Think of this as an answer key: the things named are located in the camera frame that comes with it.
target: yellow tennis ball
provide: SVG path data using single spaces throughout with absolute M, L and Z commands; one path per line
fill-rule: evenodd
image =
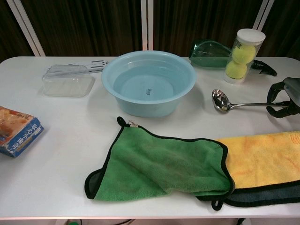
M 246 64 L 239 64 L 235 61 L 230 61 L 225 69 L 226 74 L 233 79 L 241 79 L 247 72 Z
M 253 45 L 235 46 L 232 52 L 232 58 L 235 62 L 240 64 L 247 64 L 255 57 L 255 47 Z

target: snack box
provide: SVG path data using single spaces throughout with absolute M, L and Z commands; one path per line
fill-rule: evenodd
M 0 106 L 0 152 L 19 156 L 44 130 L 36 117 Z

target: dark curtain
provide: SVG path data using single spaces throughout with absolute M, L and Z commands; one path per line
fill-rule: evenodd
M 47 56 L 119 56 L 142 49 L 140 0 L 22 0 Z
M 154 0 L 154 49 L 188 56 L 195 39 L 232 47 L 252 28 L 263 0 Z
M 300 1 L 276 0 L 262 32 L 266 39 L 258 56 L 300 60 Z
M 14 56 L 33 56 L 23 32 L 5 0 L 0 0 L 0 62 Z

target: tennis ball can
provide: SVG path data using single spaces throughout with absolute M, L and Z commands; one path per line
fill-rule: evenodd
M 266 36 L 254 29 L 241 29 L 237 33 L 224 73 L 224 80 L 243 83 Z

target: yellow towel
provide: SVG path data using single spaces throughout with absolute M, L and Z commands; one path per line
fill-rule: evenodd
M 220 138 L 235 188 L 300 180 L 300 132 Z

